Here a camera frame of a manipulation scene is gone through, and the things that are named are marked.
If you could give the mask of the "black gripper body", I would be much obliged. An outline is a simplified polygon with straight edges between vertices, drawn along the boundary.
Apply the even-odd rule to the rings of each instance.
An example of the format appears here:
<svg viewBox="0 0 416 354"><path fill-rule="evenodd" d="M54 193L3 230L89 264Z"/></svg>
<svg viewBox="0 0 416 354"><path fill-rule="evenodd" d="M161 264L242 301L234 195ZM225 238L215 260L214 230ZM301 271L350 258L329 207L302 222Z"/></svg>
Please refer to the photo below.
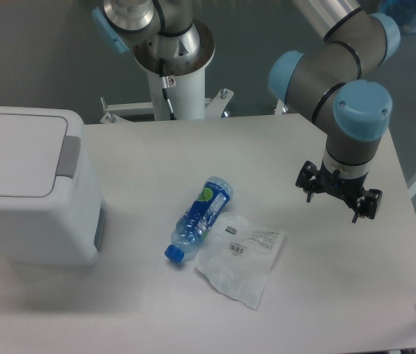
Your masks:
<svg viewBox="0 0 416 354"><path fill-rule="evenodd" d="M336 172L331 173L323 164L319 174L315 176L313 191L315 193L327 193L342 200L346 205L354 209L358 200L363 196L364 182L367 173L358 178L342 178Z"/></svg>

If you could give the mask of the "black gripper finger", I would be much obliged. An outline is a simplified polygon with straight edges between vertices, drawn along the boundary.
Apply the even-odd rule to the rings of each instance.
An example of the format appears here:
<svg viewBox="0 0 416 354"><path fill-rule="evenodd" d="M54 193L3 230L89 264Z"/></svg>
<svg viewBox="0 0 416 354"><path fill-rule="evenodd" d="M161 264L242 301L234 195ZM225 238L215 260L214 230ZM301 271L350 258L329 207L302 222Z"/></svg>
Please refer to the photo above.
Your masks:
<svg viewBox="0 0 416 354"><path fill-rule="evenodd" d="M362 190L361 197L353 207L352 223L356 223L359 218L374 220L381 204L382 195L383 192L378 189Z"/></svg>
<svg viewBox="0 0 416 354"><path fill-rule="evenodd" d="M322 192L320 170L313 162L306 161L297 176L295 186L300 188L306 195L306 201L310 203L315 194Z"/></svg>

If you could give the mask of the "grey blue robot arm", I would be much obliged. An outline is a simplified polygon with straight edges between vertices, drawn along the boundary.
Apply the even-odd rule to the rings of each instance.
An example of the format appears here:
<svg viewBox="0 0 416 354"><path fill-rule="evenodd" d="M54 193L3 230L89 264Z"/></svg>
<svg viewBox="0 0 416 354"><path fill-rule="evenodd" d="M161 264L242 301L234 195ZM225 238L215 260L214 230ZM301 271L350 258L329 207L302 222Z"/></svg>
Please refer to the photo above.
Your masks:
<svg viewBox="0 0 416 354"><path fill-rule="evenodd" d="M320 166L304 163L296 185L308 197L342 200L356 218L373 219L382 193L366 189L392 98L364 79L393 55L401 40L395 21L368 14L356 1L298 1L325 42L314 57L281 55L268 74L270 92L326 134ZM93 10L96 28L116 52L132 52L146 71L157 120L206 119L205 69L215 54L210 30L193 15L191 1L104 1Z"/></svg>

